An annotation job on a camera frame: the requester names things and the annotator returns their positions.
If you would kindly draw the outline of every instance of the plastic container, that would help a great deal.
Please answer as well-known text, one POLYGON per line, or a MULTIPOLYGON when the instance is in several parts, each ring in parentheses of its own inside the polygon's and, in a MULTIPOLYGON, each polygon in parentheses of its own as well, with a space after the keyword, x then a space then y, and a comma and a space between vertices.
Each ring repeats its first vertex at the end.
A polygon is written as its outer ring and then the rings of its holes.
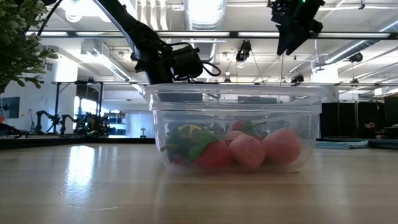
POLYGON ((144 91, 157 150, 174 173, 295 171, 312 154, 328 97, 322 88, 260 85, 175 83, 144 91))

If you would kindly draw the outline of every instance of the yellow fruit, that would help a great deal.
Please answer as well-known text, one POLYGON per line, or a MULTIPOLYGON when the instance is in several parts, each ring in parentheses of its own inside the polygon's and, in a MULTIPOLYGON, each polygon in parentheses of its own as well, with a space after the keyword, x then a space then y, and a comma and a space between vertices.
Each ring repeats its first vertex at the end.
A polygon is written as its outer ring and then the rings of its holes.
POLYGON ((190 137, 192 137, 193 130, 197 129, 197 130, 201 131, 201 128, 199 128, 198 126, 192 125, 192 124, 183 125, 183 126, 179 127, 178 130, 181 133, 181 131, 187 127, 189 127, 189 136, 190 137))

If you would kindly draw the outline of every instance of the table surface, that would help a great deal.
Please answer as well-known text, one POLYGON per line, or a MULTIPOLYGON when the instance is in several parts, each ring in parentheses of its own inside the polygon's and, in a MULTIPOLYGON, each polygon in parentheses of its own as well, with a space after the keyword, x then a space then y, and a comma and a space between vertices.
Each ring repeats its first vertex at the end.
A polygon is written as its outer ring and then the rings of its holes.
POLYGON ((398 223, 398 151, 317 149, 288 174, 171 174, 153 145, 0 151, 0 220, 398 223))

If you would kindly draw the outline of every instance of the person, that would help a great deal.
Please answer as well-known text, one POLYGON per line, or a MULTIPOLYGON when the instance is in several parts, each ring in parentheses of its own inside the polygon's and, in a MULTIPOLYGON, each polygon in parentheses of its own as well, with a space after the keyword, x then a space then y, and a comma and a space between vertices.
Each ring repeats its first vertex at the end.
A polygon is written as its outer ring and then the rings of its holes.
POLYGON ((355 137, 363 139, 383 139, 383 136, 376 134, 376 122, 373 119, 367 120, 362 128, 357 129, 355 137))

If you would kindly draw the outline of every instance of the ventilation duct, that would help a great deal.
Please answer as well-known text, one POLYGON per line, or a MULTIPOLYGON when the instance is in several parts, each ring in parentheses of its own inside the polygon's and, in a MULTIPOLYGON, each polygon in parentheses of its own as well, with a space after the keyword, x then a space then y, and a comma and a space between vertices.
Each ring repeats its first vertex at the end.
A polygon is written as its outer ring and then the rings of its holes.
MULTIPOLYGON (((222 30, 226 0, 184 0, 184 6, 188 30, 222 30)), ((199 57, 201 60, 214 61, 218 50, 217 43, 192 43, 192 45, 200 49, 199 57)))
MULTIPOLYGON (((378 29, 378 32, 397 32, 398 30, 398 17, 394 16, 393 19, 385 22, 381 29, 378 29)), ((337 51, 328 54, 325 57, 325 64, 333 64, 349 58, 360 51, 373 46, 380 42, 381 40, 361 40, 361 41, 352 41, 346 46, 338 49, 337 51)))

